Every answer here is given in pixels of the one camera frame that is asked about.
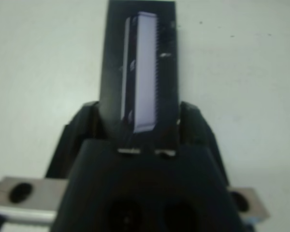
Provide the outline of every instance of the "hole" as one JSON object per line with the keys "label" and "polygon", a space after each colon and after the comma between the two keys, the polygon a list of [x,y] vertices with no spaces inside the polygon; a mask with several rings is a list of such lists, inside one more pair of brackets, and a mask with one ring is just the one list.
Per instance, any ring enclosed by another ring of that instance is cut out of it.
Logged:
{"label": "hole", "polygon": [[14,187],[10,193],[12,203],[21,203],[25,201],[32,193],[33,187],[28,183],[21,183]]}
{"label": "hole", "polygon": [[231,192],[231,196],[236,204],[237,210],[240,212],[247,212],[249,210],[249,204],[245,197],[238,192]]}
{"label": "hole", "polygon": [[108,217],[112,232],[135,232],[142,223],[142,210],[134,201],[117,201],[112,204]]}
{"label": "hole", "polygon": [[197,231],[197,214],[185,202],[167,205],[164,209],[164,222],[170,232]]}

